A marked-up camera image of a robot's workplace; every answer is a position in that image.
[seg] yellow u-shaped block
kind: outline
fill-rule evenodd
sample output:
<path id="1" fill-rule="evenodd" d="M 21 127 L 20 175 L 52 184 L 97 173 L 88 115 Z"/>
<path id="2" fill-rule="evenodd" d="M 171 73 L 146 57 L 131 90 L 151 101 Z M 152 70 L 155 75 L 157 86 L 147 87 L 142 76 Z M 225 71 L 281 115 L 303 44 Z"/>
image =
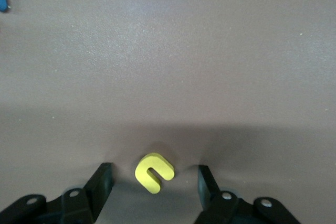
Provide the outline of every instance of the yellow u-shaped block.
<path id="1" fill-rule="evenodd" d="M 150 153 L 140 160 L 135 169 L 135 177 L 150 193 L 157 194 L 161 189 L 161 182 L 149 168 L 165 180 L 172 180 L 175 175 L 174 167 L 159 153 Z"/>

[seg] gray table surface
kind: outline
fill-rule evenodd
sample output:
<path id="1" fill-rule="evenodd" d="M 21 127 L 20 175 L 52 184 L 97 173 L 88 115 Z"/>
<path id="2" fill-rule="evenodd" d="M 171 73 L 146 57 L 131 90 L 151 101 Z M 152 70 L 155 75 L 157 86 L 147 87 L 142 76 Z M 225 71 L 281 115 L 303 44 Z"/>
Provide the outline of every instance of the gray table surface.
<path id="1" fill-rule="evenodd" d="M 336 0 L 9 0 L 0 209 L 113 162 L 97 223 L 193 223 L 197 164 L 248 202 L 335 223 Z M 142 156 L 176 169 L 157 195 Z"/>

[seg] yellow foam block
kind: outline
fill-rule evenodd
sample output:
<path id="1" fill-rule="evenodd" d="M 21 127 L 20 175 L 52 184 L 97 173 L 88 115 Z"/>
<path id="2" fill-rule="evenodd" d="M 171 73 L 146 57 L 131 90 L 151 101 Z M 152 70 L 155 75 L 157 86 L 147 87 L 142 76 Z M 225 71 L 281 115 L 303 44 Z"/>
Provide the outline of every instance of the yellow foam block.
<path id="1" fill-rule="evenodd" d="M 174 178 L 174 167 L 159 153 L 150 153 L 144 156 L 135 169 L 135 177 L 150 193 L 157 194 L 161 189 L 160 180 L 149 170 L 152 168 L 163 179 Z"/>

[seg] blue foam piece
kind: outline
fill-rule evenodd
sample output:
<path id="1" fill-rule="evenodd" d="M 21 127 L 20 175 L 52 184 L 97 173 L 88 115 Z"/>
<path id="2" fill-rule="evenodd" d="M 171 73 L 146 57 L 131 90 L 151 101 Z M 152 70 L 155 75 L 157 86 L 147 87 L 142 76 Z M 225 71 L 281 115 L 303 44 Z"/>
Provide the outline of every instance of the blue foam piece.
<path id="1" fill-rule="evenodd" d="M 6 11 L 7 7 L 7 0 L 0 0 L 0 12 Z"/>

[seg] screw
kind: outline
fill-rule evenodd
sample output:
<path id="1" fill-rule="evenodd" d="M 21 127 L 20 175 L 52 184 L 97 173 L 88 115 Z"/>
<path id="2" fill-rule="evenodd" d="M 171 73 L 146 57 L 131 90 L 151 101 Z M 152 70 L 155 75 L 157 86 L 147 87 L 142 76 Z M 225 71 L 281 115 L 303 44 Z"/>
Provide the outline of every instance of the screw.
<path id="1" fill-rule="evenodd" d="M 261 200 L 261 204 L 264 206 L 264 207 L 272 207 L 272 203 L 271 201 L 269 201 L 268 199 L 262 199 Z"/>
<path id="2" fill-rule="evenodd" d="M 222 197 L 223 197 L 223 199 L 227 199 L 227 200 L 232 199 L 232 196 L 229 193 L 222 193 Z"/>
<path id="3" fill-rule="evenodd" d="M 77 195 L 79 195 L 79 191 L 78 191 L 78 190 L 72 191 L 72 192 L 69 194 L 70 197 L 76 197 Z"/>
<path id="4" fill-rule="evenodd" d="M 34 204 L 36 201 L 37 201 L 37 198 L 31 198 L 31 199 L 27 200 L 27 205 Z"/>

